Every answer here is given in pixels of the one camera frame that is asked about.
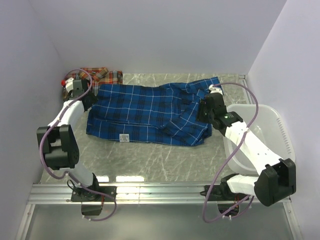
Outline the blue plaid long sleeve shirt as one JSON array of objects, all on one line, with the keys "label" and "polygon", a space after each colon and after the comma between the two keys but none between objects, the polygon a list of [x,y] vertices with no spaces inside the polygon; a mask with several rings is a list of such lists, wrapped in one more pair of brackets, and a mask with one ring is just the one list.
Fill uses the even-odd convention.
[{"label": "blue plaid long sleeve shirt", "polygon": [[122,143],[195,147],[212,135],[196,120],[199,103],[218,77],[157,87],[105,84],[88,113],[86,134]]}]

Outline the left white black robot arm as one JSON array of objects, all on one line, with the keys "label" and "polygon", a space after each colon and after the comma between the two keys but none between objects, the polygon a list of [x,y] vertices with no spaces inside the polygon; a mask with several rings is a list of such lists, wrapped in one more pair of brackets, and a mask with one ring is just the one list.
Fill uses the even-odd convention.
[{"label": "left white black robot arm", "polygon": [[69,96],[62,109],[47,126],[36,130],[40,161],[47,173],[57,180],[68,176],[76,194],[96,201],[101,195],[94,173],[80,162],[80,151],[73,127],[97,101],[91,88],[93,80],[66,80],[64,87]]}]

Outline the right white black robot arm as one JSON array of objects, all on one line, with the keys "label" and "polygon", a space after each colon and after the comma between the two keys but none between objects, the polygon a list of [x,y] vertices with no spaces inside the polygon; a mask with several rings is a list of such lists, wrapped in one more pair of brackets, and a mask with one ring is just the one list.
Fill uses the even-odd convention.
[{"label": "right white black robot arm", "polygon": [[280,114],[265,104],[226,106],[223,95],[211,92],[200,101],[198,120],[212,124],[233,152],[227,165],[233,173],[202,192],[231,200],[254,196],[269,207],[297,191],[292,144]]}]

